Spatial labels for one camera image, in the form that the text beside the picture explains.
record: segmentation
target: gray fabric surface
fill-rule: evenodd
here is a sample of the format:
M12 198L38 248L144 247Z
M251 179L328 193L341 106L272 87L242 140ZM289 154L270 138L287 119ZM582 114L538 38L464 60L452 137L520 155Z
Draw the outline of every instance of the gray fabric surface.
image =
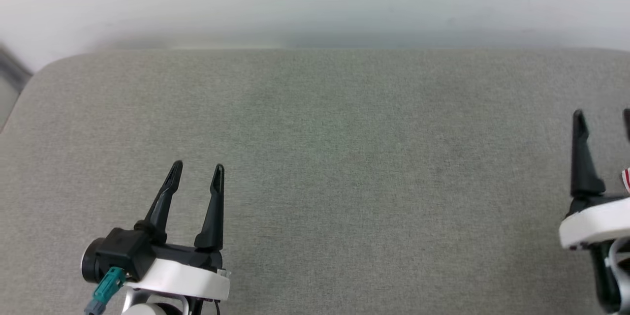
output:
M598 314L589 256L557 234L571 114L585 109L598 171L621 191L629 78L630 55L601 50L50 64L0 134L0 309L82 313L83 250L142 218L181 158L172 243L192 244L214 165L227 171L227 314Z

